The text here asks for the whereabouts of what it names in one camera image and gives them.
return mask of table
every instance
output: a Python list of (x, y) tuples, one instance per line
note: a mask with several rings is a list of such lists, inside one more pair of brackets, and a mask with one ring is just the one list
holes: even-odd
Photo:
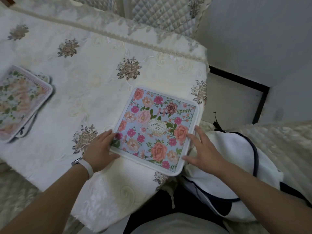
[[(208, 64), (198, 42), (71, 0), (23, 0), (0, 16), (0, 73), (19, 65), (50, 75), (55, 89), (27, 136), (0, 145), (0, 157), (40, 190), (81, 157), (92, 132), (115, 127), (136, 86), (196, 101), (199, 124)], [(71, 214), (101, 231), (165, 180), (119, 158), (86, 182)]]

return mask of hand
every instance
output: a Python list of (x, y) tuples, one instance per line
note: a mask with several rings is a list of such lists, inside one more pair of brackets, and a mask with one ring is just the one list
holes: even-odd
[(193, 134), (187, 134), (187, 136), (196, 147), (197, 157), (183, 156), (182, 159), (206, 173), (217, 175), (225, 167), (227, 161), (199, 126), (195, 126), (195, 130), (199, 134), (200, 140)]
[(115, 135), (112, 130), (105, 131), (88, 145), (82, 158), (91, 165), (93, 172), (103, 170), (110, 162), (120, 157), (116, 153), (109, 154), (109, 146)]

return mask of white wristband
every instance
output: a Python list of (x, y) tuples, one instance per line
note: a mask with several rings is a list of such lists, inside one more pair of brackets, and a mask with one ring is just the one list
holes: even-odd
[(91, 165), (87, 161), (85, 161), (84, 159), (80, 159), (78, 161), (78, 163), (80, 163), (81, 165), (83, 165), (87, 169), (87, 171), (89, 173), (89, 179), (91, 179), (91, 177), (93, 176), (93, 169), (92, 169)]

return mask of smartwatch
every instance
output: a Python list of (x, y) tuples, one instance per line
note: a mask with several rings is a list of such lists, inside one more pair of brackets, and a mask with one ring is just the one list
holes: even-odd
[(73, 161), (72, 166), (76, 165), (77, 163), (80, 163), (81, 165), (83, 165), (85, 167), (85, 169), (87, 169), (87, 171), (89, 173), (89, 179), (91, 179), (91, 177), (93, 176), (93, 169), (92, 169), (91, 165), (87, 161), (85, 161), (82, 157)]

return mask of lace trim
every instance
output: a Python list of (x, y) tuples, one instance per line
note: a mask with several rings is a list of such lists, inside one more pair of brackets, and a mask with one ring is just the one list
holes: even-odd
[(78, 24), (78, 23), (74, 23), (74, 22), (71, 22), (71, 21), (60, 20), (60, 19), (57, 19), (57, 18), (54, 18), (54, 17), (51, 17), (51, 16), (38, 15), (38, 14), (33, 13), (31, 11), (26, 11), (26, 10), (20, 8), (20, 7), (16, 7), (15, 5), (11, 6), (10, 9), (14, 10), (14, 11), (17, 11), (17, 12), (20, 12), (20, 13), (23, 13), (23, 14), (26, 14), (26, 15), (33, 16), (33, 17), (38, 18), (38, 19), (43, 19), (43, 20), (51, 21), (51, 22), (58, 23), (58, 24), (72, 26), (72, 27), (75, 27), (75, 28), (79, 28), (79, 29), (87, 30), (87, 31), (94, 32), (94, 33), (97, 33), (97, 34), (101, 34), (101, 35), (107, 36), (109, 38), (117, 39), (117, 40), (120, 40), (120, 41), (123, 41), (123, 42), (126, 42), (126, 43), (131, 43), (131, 44), (134, 44), (134, 45), (137, 45), (137, 46), (140, 46), (140, 47), (145, 47), (145, 48), (148, 48), (148, 49), (151, 49), (151, 50), (154, 50), (154, 51), (167, 53), (167, 54), (175, 55), (175, 56), (178, 56), (178, 57), (184, 57), (184, 58), (187, 58), (187, 59), (195, 60), (197, 62), (202, 62), (202, 63), (206, 64), (206, 68), (207, 69), (209, 68), (207, 60), (199, 58), (199, 57), (195, 57), (195, 56), (192, 56), (192, 55), (189, 55), (189, 54), (185, 54), (185, 53), (181, 53), (181, 52), (178, 52), (178, 51), (169, 50), (168, 48), (157, 47), (157, 46), (154, 46), (152, 44), (143, 43), (142, 41), (125, 38), (125, 37), (122, 37), (122, 36), (119, 36), (119, 35), (116, 35), (116, 34), (109, 33), (107, 31), (97, 30), (97, 29), (94, 29), (92, 27), (84, 26), (84, 25), (81, 25), (81, 24)]
[(211, 2), (212, 2), (212, 0), (205, 0), (203, 5), (200, 7), (199, 13), (196, 16), (196, 23), (195, 23), (195, 27), (193, 29), (193, 33), (190, 36), (192, 39), (195, 37), (195, 35), (197, 33), (197, 30), (198, 30), (198, 26), (199, 26), (200, 20), (201, 20), (201, 18), (203, 16), (205, 10), (207, 10), (208, 7), (210, 6)]

